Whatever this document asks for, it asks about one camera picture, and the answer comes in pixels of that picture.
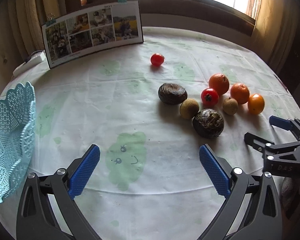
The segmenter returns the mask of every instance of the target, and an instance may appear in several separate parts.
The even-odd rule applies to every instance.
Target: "red tomato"
[[[219,95],[213,88],[206,88],[201,93],[201,100],[205,106],[213,107],[219,101]]]
[[[151,56],[150,61],[152,65],[159,67],[164,62],[164,56],[162,56],[160,53],[154,53]]]

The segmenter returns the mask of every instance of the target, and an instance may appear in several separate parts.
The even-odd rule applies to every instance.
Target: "photo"
[[[114,41],[112,25],[91,29],[91,35],[93,46]]]
[[[105,24],[111,24],[111,10],[108,8],[89,12],[89,19],[91,28],[103,26]]]
[[[85,13],[67,19],[67,27],[69,35],[88,30],[90,28],[88,14]]]
[[[71,53],[65,21],[48,27],[46,36],[52,62]]]
[[[126,5],[112,7],[116,41],[137,38],[138,26],[135,8]]]
[[[92,47],[90,31],[69,36],[72,53]]]

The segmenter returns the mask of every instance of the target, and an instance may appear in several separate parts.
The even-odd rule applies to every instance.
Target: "windowsill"
[[[138,0],[140,13],[180,15],[210,21],[252,35],[256,21],[248,15],[213,0]],[[117,0],[88,0],[82,8]]]

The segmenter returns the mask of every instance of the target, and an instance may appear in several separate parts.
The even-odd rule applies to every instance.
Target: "table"
[[[143,44],[102,51],[52,70],[41,63],[9,83],[2,96],[19,82],[30,81],[35,87],[36,146],[29,172],[53,174],[91,144],[100,147],[100,162],[75,201],[102,239],[197,239],[224,201],[200,164],[199,147],[208,143],[233,167],[260,175],[262,156],[244,144],[244,134],[275,143],[294,141],[290,132],[272,128],[268,119],[300,118],[300,109],[255,53],[203,33],[143,30]],[[165,56],[159,69],[150,64],[156,52]],[[259,116],[249,115],[246,105],[227,116],[221,104],[228,92],[215,106],[225,118],[224,131],[208,140],[179,116],[178,106],[164,105],[157,92],[162,83],[174,82],[200,102],[209,77],[220,72],[231,84],[243,82],[250,93],[262,94],[266,106]],[[112,153],[120,155],[121,162],[112,160]],[[280,190],[282,178],[275,181]],[[0,204],[0,220],[14,237],[21,191]],[[61,228],[69,233],[51,199]],[[237,219],[231,231],[240,222]]]

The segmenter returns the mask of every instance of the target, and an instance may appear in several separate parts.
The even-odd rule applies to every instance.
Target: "green stain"
[[[119,190],[126,191],[129,184],[139,179],[146,164],[146,135],[143,132],[119,134],[116,143],[106,153],[109,181]]]
[[[118,221],[118,220],[113,220],[113,221],[111,221],[111,224],[112,224],[114,227],[118,227],[118,226],[119,226],[119,221]]]
[[[55,114],[60,112],[66,98],[66,93],[60,93],[57,97],[55,97],[55,99],[43,106],[41,112],[36,118],[35,126],[35,132],[40,138],[50,133],[53,117]]]
[[[55,138],[53,138],[53,140],[54,140],[54,142],[56,144],[60,144],[61,143],[61,137],[55,137]]]
[[[174,66],[174,72],[176,78],[185,81],[194,81],[195,74],[192,68],[188,67],[184,63],[178,63]]]
[[[106,76],[117,75],[120,72],[120,63],[116,60],[108,60],[99,66],[100,73]]]
[[[233,71],[231,70],[231,66],[230,65],[220,66],[220,70],[222,71],[222,73],[224,75],[227,76],[227,78],[229,79],[229,81],[231,83],[238,83],[237,77],[233,73]]]
[[[144,77],[145,77],[145,75],[143,73],[137,72],[137,71],[127,73],[127,78],[129,78],[129,79],[139,79],[139,78],[144,78]]]
[[[145,78],[133,79],[128,83],[128,88],[131,93],[136,94],[140,92],[148,92],[150,90],[150,82]]]
[[[258,81],[259,81],[259,84],[264,88],[264,89],[270,89],[270,86],[268,85],[268,83],[266,82],[266,81],[264,81],[264,79],[262,79],[261,77],[259,77],[259,76],[255,76],[256,77],[256,79],[258,79]]]
[[[202,224],[202,219],[198,218],[194,221],[197,225],[201,225]]]
[[[237,151],[237,150],[238,150],[238,147],[237,147],[237,145],[236,145],[235,143],[232,143],[232,144],[230,144],[230,149],[231,149],[232,151]]]

